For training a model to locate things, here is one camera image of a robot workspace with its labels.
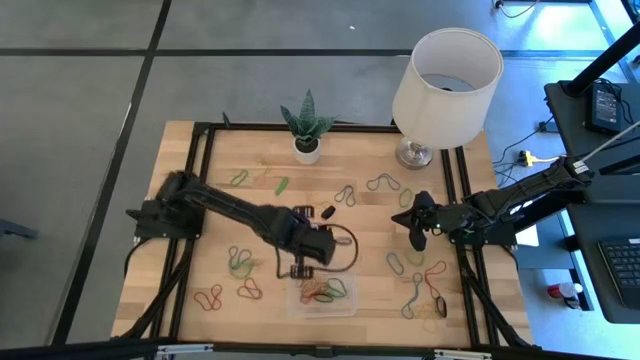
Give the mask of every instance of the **keyboard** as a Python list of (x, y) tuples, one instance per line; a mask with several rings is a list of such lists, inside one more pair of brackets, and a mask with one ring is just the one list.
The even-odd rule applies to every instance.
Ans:
[(599, 242), (622, 304), (640, 309), (640, 239)]

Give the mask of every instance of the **wooden table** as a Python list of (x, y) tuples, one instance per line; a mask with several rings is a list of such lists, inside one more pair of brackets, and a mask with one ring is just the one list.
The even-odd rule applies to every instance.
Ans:
[[(184, 168), (193, 122), (167, 123), (160, 145), (149, 196), (155, 195), (169, 171)], [(337, 208), (330, 219), (355, 232), (360, 242), (360, 255), (351, 272), (357, 283), (357, 312), (351, 317), (304, 319), (289, 316), (287, 281), (275, 277), (273, 248), (249, 228), (221, 215), (207, 212), (202, 237), (196, 242), (179, 339), (203, 342), (237, 342), (265, 344), (333, 344), (396, 347), (468, 347), (469, 335), (464, 313), (461, 283), (455, 250), (444, 236), (428, 235), (426, 260), (414, 267), (404, 258), (410, 249), (408, 230), (395, 225), (390, 217), (398, 213), (399, 191), (386, 183), (377, 191), (366, 187), (369, 179), (382, 172), (391, 174), (403, 188), (413, 193), (427, 190), (436, 202), (446, 204), (440, 153), (434, 152), (432, 163), (422, 170), (401, 167), (394, 156), (401, 134), (335, 133), (322, 138), (322, 156), (312, 165), (299, 164), (292, 153), (292, 137), (285, 131), (219, 130), (207, 183), (256, 204), (270, 203), (292, 207), (327, 201)], [(491, 157), (484, 133), (465, 146), (472, 191), (495, 187)], [(451, 156), (456, 193), (462, 190)], [(242, 169), (249, 172), (238, 187), (230, 180)], [(274, 189), (281, 178), (290, 178), (288, 187), (276, 196)], [(356, 205), (337, 204), (334, 195), (345, 185), (355, 188)], [(228, 272), (228, 249), (236, 245), (251, 249), (256, 261), (252, 277), (264, 291), (261, 300), (240, 298), (236, 289), (242, 285)], [(129, 329), (156, 295), (167, 250), (167, 240), (154, 239), (142, 246), (131, 259), (113, 326), (113, 335)], [(405, 266), (397, 276), (386, 262), (388, 252), (396, 252)], [(351, 248), (338, 248), (331, 266), (349, 261)], [(519, 335), (531, 341), (524, 301), (515, 264), (499, 247), (484, 250), (491, 295), (505, 318)], [(447, 270), (430, 277), (446, 299), (449, 315), (424, 326), (420, 315), (412, 320), (402, 317), (400, 309), (414, 294), (411, 276), (443, 260)], [(197, 291), (207, 292), (213, 284), (221, 284), (222, 308), (205, 312), (194, 301)], [(414, 304), (432, 302), (424, 282)], [(173, 298), (167, 302), (161, 334), (168, 333)], [(482, 306), (476, 299), (476, 316), (480, 337), (487, 342)]]

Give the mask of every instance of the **potted plant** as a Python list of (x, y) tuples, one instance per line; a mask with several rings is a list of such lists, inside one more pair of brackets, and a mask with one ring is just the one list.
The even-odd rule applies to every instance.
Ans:
[(305, 165), (313, 164), (320, 157), (320, 136), (331, 128), (336, 117), (317, 117), (313, 95), (307, 90), (300, 108), (300, 115), (295, 116), (284, 106), (280, 106), (282, 116), (293, 134), (293, 151), (296, 159)]

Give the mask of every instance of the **clear plastic container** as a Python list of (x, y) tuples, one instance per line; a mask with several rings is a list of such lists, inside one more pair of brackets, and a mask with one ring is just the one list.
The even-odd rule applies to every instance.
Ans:
[[(301, 297), (302, 280), (287, 280), (287, 309), (289, 316), (319, 318), (355, 315), (358, 308), (356, 276), (351, 272), (329, 274), (317, 271), (314, 273), (314, 280), (326, 282), (331, 278), (340, 279), (347, 290), (344, 297), (333, 298), (331, 302), (320, 302), (311, 298), (306, 299), (309, 301), (305, 303), (305, 299)], [(339, 282), (330, 280), (330, 284), (333, 286), (339, 284)]]

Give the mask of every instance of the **white lampshade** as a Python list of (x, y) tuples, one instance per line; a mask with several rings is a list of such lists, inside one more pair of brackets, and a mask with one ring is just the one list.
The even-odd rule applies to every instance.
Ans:
[[(449, 28), (426, 35), (413, 49), (393, 100), (398, 128), (411, 142), (435, 149), (471, 141), (482, 130), (503, 68), (500, 51), (482, 34)], [(429, 80), (437, 77), (467, 89), (442, 90), (452, 86)]]

